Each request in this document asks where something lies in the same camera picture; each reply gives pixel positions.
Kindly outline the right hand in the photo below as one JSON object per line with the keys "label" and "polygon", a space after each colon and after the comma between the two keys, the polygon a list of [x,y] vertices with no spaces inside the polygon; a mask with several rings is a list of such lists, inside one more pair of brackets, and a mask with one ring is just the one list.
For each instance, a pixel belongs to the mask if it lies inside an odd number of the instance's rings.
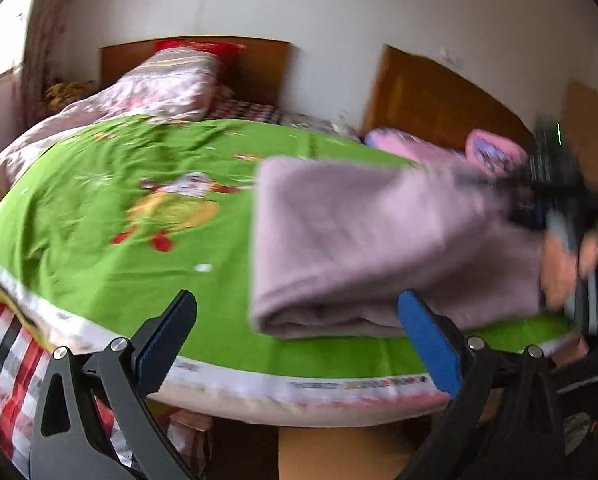
{"label": "right hand", "polygon": [[546,233],[540,285],[547,310],[562,310],[568,298],[576,291],[578,279],[588,278],[596,269],[597,263],[597,231],[584,235],[577,254],[565,248],[559,236],[552,232]]}

